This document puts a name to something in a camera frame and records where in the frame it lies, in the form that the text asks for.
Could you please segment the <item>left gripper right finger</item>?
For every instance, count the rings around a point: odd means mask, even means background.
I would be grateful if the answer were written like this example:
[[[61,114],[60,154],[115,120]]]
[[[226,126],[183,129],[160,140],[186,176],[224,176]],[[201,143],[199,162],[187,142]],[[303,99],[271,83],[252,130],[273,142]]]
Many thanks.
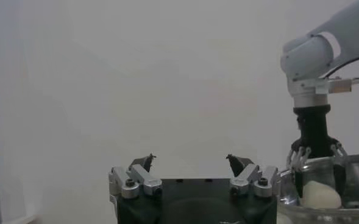
[[[251,159],[233,154],[228,154],[226,158],[233,172],[233,177],[229,180],[231,195],[240,197],[250,191],[260,198],[280,195],[281,177],[278,168],[267,166],[261,170]]]

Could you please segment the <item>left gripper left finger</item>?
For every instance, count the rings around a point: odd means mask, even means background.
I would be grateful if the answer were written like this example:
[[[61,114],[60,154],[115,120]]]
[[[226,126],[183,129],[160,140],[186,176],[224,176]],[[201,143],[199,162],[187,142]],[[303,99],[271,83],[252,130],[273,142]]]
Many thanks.
[[[141,194],[159,197],[163,192],[163,181],[150,174],[155,156],[149,154],[132,161],[128,168],[112,167],[108,173],[109,193],[125,199],[134,199]]]

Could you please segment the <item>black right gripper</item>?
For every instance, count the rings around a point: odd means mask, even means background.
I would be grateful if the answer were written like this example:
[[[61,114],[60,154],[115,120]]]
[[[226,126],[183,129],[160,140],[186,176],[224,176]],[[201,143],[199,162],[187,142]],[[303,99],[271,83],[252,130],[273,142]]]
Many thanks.
[[[291,145],[286,158],[286,168],[293,174],[293,181],[297,193],[303,195],[304,175],[303,168],[308,158],[323,158],[333,156],[333,176],[335,190],[343,196],[346,188],[347,153],[339,140],[330,137],[327,129],[327,113],[330,105],[314,107],[294,107],[300,138]]]

